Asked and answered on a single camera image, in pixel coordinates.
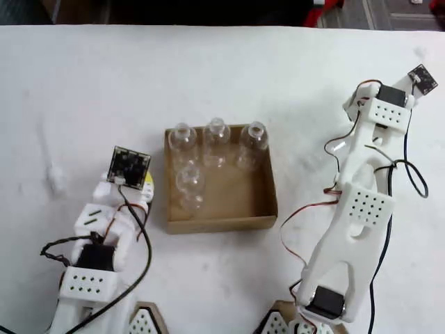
white tabletop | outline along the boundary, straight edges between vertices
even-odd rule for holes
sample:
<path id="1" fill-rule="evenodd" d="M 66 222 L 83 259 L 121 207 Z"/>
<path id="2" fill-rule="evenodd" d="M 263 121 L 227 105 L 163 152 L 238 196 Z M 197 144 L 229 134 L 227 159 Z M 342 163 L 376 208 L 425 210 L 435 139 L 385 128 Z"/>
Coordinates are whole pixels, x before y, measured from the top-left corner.
<path id="1" fill-rule="evenodd" d="M 114 145 L 153 155 L 156 182 L 148 231 L 153 263 L 137 289 L 155 302 L 171 333 L 251 333 L 301 263 L 281 246 L 278 227 L 296 208 L 329 200 L 334 162 L 322 144 L 348 126 L 341 104 L 357 83 L 398 81 L 424 63 L 439 82 L 414 110 L 409 158 L 430 186 L 423 200 L 402 168 L 387 258 L 375 283 L 375 333 L 440 331 L 443 275 L 445 35 L 299 28 L 144 26 L 0 27 L 0 324 L 42 333 L 53 318 L 63 266 L 39 256 L 48 241 L 73 235 Z M 279 217 L 259 232 L 164 232 L 163 130 L 260 120 L 270 133 Z M 45 185 L 38 135 L 70 179 L 67 197 Z M 286 240 L 309 259 L 332 217 L 311 209 Z M 72 245 L 60 247 L 69 254 Z M 125 279 L 145 263 L 131 252 Z M 352 333 L 369 323 L 365 298 Z"/>

white 3d-printed robot arm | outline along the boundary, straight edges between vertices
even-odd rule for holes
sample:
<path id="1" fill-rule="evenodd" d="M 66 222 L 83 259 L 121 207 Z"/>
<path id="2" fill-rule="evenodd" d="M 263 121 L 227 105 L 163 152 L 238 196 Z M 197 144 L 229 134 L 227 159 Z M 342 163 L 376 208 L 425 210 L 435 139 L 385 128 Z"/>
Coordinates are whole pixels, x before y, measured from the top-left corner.
<path id="1" fill-rule="evenodd" d="M 373 170 L 391 165 L 398 158 L 414 96 L 406 94 L 404 106 L 399 106 L 379 100 L 376 97 L 379 90 L 378 83 L 359 87 L 352 103 L 346 103 L 348 115 L 358 120 L 349 155 L 336 177 L 337 190 L 341 191 L 339 204 L 328 230 L 302 271 L 302 282 L 296 294 L 299 311 L 316 321 L 354 320 L 377 267 L 382 236 L 394 209 L 395 201 L 387 195 L 388 169 L 375 173 Z M 374 175 L 372 183 L 369 177 L 363 177 L 366 173 Z M 361 232 L 352 233 L 357 227 Z M 308 309 L 322 277 L 342 263 L 348 268 L 343 309 L 336 317 Z M 326 283 L 323 288 L 335 291 Z"/>

cardboard box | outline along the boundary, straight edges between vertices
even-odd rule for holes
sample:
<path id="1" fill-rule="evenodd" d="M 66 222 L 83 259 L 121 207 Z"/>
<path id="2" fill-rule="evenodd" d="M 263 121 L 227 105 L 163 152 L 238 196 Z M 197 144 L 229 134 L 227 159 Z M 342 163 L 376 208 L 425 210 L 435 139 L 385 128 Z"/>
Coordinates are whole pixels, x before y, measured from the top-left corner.
<path id="1" fill-rule="evenodd" d="M 224 232 L 232 230 L 257 230 L 271 228 L 277 219 L 277 196 L 273 180 L 270 152 L 267 149 L 259 170 L 247 172 L 235 164 L 241 130 L 245 125 L 230 125 L 231 143 L 228 162 L 222 168 L 207 168 L 204 205 L 194 215 L 179 204 L 180 192 L 175 186 L 175 173 L 165 131 L 165 192 L 167 195 L 167 231 L 169 233 Z M 202 130 L 196 127 L 202 158 Z"/>

clear plastic bottle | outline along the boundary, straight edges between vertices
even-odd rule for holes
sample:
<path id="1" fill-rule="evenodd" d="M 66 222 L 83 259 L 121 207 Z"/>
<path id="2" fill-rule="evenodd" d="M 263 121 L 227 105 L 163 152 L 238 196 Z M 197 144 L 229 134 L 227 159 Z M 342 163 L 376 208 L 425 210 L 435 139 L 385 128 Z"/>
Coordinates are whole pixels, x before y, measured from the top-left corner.
<path id="1" fill-rule="evenodd" d="M 188 164 L 198 160 L 196 131 L 186 123 L 179 123 L 168 134 L 168 145 L 172 152 L 173 170 L 177 173 Z"/>
<path id="2" fill-rule="evenodd" d="M 188 212 L 196 212 L 204 203 L 205 177 L 195 164 L 188 164 L 176 175 L 176 187 L 182 194 L 181 206 Z"/>
<path id="3" fill-rule="evenodd" d="M 236 164 L 244 170 L 256 170 L 268 147 L 268 135 L 263 123 L 253 122 L 241 131 Z"/>
<path id="4" fill-rule="evenodd" d="M 227 160 L 230 128 L 221 118 L 214 118 L 204 128 L 204 165 L 221 167 Z"/>

floor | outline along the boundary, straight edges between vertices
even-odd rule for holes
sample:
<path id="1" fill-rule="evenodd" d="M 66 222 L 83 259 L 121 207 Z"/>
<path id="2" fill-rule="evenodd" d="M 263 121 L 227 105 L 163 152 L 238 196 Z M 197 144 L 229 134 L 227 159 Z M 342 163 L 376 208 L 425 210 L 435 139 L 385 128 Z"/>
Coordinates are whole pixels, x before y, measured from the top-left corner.
<path id="1" fill-rule="evenodd" d="M 367 30 L 433 30 L 443 31 L 443 17 L 431 14 L 430 1 L 414 5 L 410 0 L 345 0 L 342 9 L 335 8 L 318 22 L 321 28 Z"/>
<path id="2" fill-rule="evenodd" d="M 136 15 L 122 16 L 114 0 L 41 0 L 56 24 L 139 24 Z M 318 21 L 319 28 L 370 30 L 445 31 L 445 18 L 437 18 L 428 7 L 430 0 L 414 5 L 410 0 L 345 0 Z"/>

